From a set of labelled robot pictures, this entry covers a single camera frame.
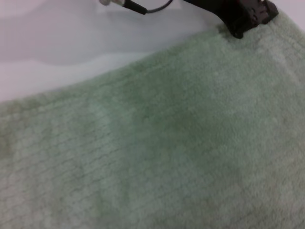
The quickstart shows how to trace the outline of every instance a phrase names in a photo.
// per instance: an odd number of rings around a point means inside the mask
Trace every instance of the green towel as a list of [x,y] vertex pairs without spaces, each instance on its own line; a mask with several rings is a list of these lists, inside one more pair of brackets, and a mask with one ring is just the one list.
[[0,228],[305,228],[304,34],[215,28],[0,105]]

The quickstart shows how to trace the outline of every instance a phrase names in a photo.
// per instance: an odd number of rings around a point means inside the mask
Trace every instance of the black cable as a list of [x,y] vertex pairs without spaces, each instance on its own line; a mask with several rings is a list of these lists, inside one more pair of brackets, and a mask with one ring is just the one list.
[[153,9],[153,10],[148,10],[147,13],[156,13],[156,12],[159,12],[161,10],[164,10],[166,7],[168,7],[171,3],[173,2],[173,0],[169,0],[165,5],[159,7],[159,8],[156,8],[156,9]]

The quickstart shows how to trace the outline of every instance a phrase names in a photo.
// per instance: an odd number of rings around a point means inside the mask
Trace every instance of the black clip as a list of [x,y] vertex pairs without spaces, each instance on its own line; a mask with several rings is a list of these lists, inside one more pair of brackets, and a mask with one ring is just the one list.
[[276,6],[269,0],[185,1],[216,14],[238,39],[243,38],[244,32],[259,24],[267,24],[279,14]]

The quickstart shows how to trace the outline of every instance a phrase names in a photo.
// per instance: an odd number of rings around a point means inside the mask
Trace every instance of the white surface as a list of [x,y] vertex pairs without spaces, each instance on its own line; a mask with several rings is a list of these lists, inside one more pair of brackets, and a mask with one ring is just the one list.
[[[304,0],[274,2],[305,30]],[[98,0],[0,0],[0,101],[92,78],[219,23],[180,0],[146,16]]]

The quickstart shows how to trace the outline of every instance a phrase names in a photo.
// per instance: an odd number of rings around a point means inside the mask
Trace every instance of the white plug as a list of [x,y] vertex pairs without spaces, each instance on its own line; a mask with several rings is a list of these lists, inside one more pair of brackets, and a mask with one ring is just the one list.
[[125,4],[125,0],[100,0],[100,3],[104,6],[108,6],[111,2],[114,2],[120,6]]

